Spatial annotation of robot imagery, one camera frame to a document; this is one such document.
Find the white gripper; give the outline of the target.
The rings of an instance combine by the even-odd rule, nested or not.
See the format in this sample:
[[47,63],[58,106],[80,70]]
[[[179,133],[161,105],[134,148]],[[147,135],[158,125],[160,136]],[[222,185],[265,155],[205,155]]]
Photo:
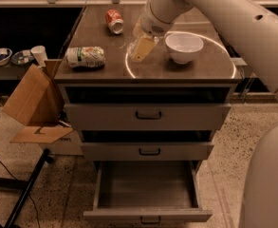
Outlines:
[[133,45],[132,60],[143,61],[156,45],[153,38],[142,37],[144,32],[156,37],[163,36],[172,27],[175,19],[176,15],[169,2],[147,0],[140,18],[133,28],[133,35],[138,40]]

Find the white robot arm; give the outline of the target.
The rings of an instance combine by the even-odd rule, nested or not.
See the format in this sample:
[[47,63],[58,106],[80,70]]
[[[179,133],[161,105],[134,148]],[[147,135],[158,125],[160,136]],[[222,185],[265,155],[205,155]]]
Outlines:
[[[147,0],[134,33],[160,37],[191,8],[212,22],[278,101],[278,16],[251,0]],[[239,228],[278,228],[278,124],[250,159]]]

